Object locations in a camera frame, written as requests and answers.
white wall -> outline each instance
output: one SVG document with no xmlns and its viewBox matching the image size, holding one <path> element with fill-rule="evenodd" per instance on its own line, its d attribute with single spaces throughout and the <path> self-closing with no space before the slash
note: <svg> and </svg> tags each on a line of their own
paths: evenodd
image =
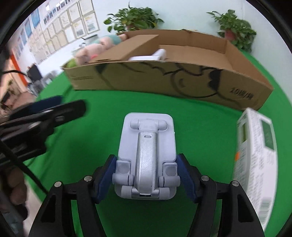
<svg viewBox="0 0 292 237">
<path fill-rule="evenodd" d="M 55 6 L 56 2 L 58 0 L 49 1 L 51 9 Z M 43 29 L 45 26 L 43 23 L 44 16 L 42 15 L 46 14 L 45 5 L 46 3 L 42 4 L 39 8 Z M 100 27 L 100 31 L 96 32 L 96 34 L 104 36 L 109 34 L 107 32 L 108 26 L 103 24 L 103 21 L 108 17 L 107 14 L 116 13 L 118 9 L 126 8 L 128 0 L 93 0 L 93 6 Z M 224 13 L 228 9 L 235 10 L 239 18 L 249 21 L 254 30 L 257 31 L 252 55 L 272 74 L 288 95 L 290 101 L 292 101 L 292 83 L 289 80 L 290 75 L 292 75 L 291 52 L 269 21 L 245 0 L 131 0 L 131 6 L 151 7 L 165 21 L 164 24 L 160 25 L 162 29 L 198 30 L 199 32 L 213 35 L 217 35 L 216 32 L 219 27 L 206 12 L 218 11 Z M 43 61 L 39 65 L 41 73 L 44 75 L 51 70 L 61 72 L 60 66 L 71 58 L 71 51 L 81 41 L 73 42 Z M 21 69 L 35 61 L 33 55 L 25 50 L 22 52 L 22 55 L 27 55 L 27 57 L 24 59 L 22 56 L 20 59 Z"/>
</svg>

white box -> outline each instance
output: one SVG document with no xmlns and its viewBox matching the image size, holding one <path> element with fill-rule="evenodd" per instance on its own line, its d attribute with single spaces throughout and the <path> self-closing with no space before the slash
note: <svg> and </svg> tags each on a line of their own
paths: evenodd
<svg viewBox="0 0 292 237">
<path fill-rule="evenodd" d="M 277 177 L 277 145 L 272 121 L 247 108 L 237 122 L 234 180 L 245 190 L 263 230 L 273 209 Z"/>
</svg>

green tablecloth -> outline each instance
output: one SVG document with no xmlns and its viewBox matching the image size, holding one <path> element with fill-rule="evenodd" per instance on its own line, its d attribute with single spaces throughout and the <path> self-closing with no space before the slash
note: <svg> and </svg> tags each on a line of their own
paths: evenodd
<svg viewBox="0 0 292 237">
<path fill-rule="evenodd" d="M 274 237 L 292 210 L 292 107 L 271 75 L 249 54 L 245 56 L 269 79 L 274 91 L 259 110 L 273 121 L 279 159 L 277 194 L 265 231 Z M 124 117 L 130 112 L 166 113 L 175 126 L 177 153 L 184 153 L 190 164 L 213 180 L 229 183 L 236 150 L 236 121 L 241 115 L 224 106 L 198 100 L 174 98 L 150 93 L 126 91 L 74 91 L 64 74 L 41 94 L 41 99 L 64 95 L 64 102 L 85 99 L 88 111 L 83 118 L 59 127 L 47 140 L 48 152 L 36 159 L 32 171 L 47 189 L 55 181 L 65 184 L 80 180 L 102 166 L 109 154 L 117 154 Z M 37 195 L 43 193 L 31 182 Z M 76 232 L 76 203 L 73 203 Z M 168 201 L 140 201 L 118 197 L 111 186 L 108 195 L 97 205 L 107 236 L 185 237 L 196 206 L 182 187 Z"/>
</svg>

pink plush toy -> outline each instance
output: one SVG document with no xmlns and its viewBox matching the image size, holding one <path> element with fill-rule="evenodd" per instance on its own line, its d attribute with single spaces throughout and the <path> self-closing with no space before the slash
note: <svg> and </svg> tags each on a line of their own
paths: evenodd
<svg viewBox="0 0 292 237">
<path fill-rule="evenodd" d="M 125 41 L 127 36 L 121 35 L 107 35 L 100 39 L 97 39 L 93 44 L 87 45 L 80 49 L 75 56 L 75 62 L 77 66 L 84 65 L 91 59 L 95 58 L 104 51 L 112 48 L 113 46 Z"/>
</svg>

finger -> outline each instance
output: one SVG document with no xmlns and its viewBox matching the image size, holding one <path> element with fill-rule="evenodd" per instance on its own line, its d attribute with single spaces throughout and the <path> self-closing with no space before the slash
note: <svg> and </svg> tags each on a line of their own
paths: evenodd
<svg viewBox="0 0 292 237">
<path fill-rule="evenodd" d="M 17 185 L 11 192 L 10 201 L 14 205 L 25 203 L 27 197 L 27 187 L 24 183 Z"/>
<path fill-rule="evenodd" d="M 7 176 L 7 183 L 11 188 L 24 183 L 24 175 L 20 168 L 14 168 Z"/>
</svg>

